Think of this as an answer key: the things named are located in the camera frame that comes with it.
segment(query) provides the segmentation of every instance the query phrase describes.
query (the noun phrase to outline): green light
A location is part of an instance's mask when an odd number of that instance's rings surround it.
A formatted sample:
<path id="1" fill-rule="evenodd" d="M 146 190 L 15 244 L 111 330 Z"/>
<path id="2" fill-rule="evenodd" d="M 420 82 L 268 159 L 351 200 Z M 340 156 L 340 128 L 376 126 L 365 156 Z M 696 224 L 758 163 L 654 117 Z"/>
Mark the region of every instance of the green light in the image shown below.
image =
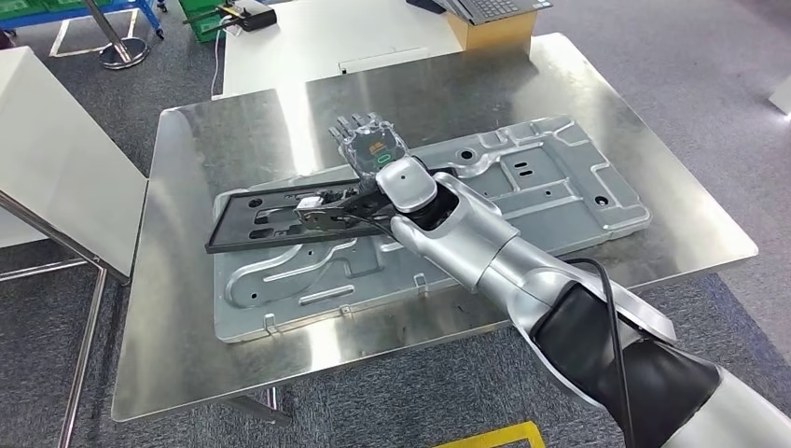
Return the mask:
<path id="1" fill-rule="evenodd" d="M 390 154 L 382 154 L 382 155 L 380 155 L 379 157 L 376 158 L 376 162 L 379 165 L 384 165 L 385 163 L 390 161 L 390 159 L 392 159 L 392 158 L 393 158 L 393 156 L 391 156 Z"/>

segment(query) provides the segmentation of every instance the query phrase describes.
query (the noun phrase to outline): metal tabletop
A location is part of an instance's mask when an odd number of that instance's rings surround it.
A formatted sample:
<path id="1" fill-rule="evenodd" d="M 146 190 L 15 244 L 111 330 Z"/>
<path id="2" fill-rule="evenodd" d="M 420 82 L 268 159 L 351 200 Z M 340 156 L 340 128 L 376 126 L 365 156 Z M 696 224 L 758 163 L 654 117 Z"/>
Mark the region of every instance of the metal tabletop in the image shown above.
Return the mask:
<path id="1" fill-rule="evenodd" d="M 113 419 L 130 420 L 496 329 L 505 316 L 459 287 L 249 343 L 214 334 L 203 244 L 217 193 L 343 163 L 326 132 L 376 111 L 411 147 L 570 115 L 652 211 L 651 225 L 586 249 L 626 287 L 748 259 L 756 245 L 563 35 L 166 110 L 132 281 Z"/>

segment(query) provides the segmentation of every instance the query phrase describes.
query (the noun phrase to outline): green bin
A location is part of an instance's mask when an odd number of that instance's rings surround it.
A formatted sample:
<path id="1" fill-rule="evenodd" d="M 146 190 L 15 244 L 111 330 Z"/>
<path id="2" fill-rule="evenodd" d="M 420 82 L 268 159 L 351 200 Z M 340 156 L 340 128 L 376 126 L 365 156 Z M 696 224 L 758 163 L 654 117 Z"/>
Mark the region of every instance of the green bin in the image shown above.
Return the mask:
<path id="1" fill-rule="evenodd" d="M 81 0 L 42 0 L 42 1 L 44 2 L 44 6 L 47 7 L 47 10 L 49 12 L 65 11 L 68 9 L 77 9 L 78 7 L 84 7 Z M 105 5 L 109 5 L 113 3 L 113 0 L 95 0 L 95 1 L 96 1 L 96 5 L 99 7 L 103 7 Z"/>
<path id="2" fill-rule="evenodd" d="M 223 0 L 178 0 L 184 14 L 188 17 L 196 16 L 198 11 L 208 11 L 222 5 Z"/>
<path id="3" fill-rule="evenodd" d="M 188 19 L 191 19 L 195 16 L 200 16 L 201 14 L 205 14 L 206 12 L 213 10 L 214 7 L 205 7 L 203 9 L 199 9 L 196 11 L 184 11 L 184 14 L 187 16 Z M 217 38 L 217 33 L 221 33 L 222 30 L 217 30 L 215 32 L 208 34 L 203 34 L 202 32 L 204 30 L 208 30 L 210 28 L 216 27 L 219 23 L 220 23 L 220 16 L 215 14 L 200 19 L 199 21 L 195 21 L 191 23 L 190 26 L 192 26 L 192 33 L 195 34 L 195 38 L 198 39 L 198 42 L 214 42 L 215 39 Z"/>
<path id="4" fill-rule="evenodd" d="M 47 10 L 38 0 L 0 0 L 0 20 L 29 16 Z"/>

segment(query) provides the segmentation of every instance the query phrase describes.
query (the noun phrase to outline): yellow floor marking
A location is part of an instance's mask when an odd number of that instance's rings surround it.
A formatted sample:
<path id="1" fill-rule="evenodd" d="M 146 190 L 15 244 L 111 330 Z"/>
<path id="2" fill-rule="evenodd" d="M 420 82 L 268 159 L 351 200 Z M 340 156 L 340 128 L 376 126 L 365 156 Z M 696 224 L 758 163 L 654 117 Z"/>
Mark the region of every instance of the yellow floor marking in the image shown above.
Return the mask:
<path id="1" fill-rule="evenodd" d="M 512 427 L 504 427 L 477 436 L 451 441 L 437 445 L 434 448 L 494 448 L 514 441 L 528 441 L 530 448 L 544 448 L 544 441 L 538 433 L 538 427 L 533 422 L 524 422 Z"/>

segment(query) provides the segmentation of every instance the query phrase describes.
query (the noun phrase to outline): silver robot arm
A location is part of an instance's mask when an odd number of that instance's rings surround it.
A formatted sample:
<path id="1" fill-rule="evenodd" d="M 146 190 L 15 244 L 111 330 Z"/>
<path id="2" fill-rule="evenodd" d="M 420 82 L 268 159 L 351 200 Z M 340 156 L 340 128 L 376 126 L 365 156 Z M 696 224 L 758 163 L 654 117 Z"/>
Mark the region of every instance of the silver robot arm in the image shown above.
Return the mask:
<path id="1" fill-rule="evenodd" d="M 629 445 L 791 447 L 788 417 L 722 367 L 674 348 L 673 323 L 611 282 L 624 399 L 599 276 L 524 241 L 496 205 L 413 157 L 382 167 L 376 182 L 399 212 L 398 242 L 502 308 L 561 388 L 632 428 Z"/>

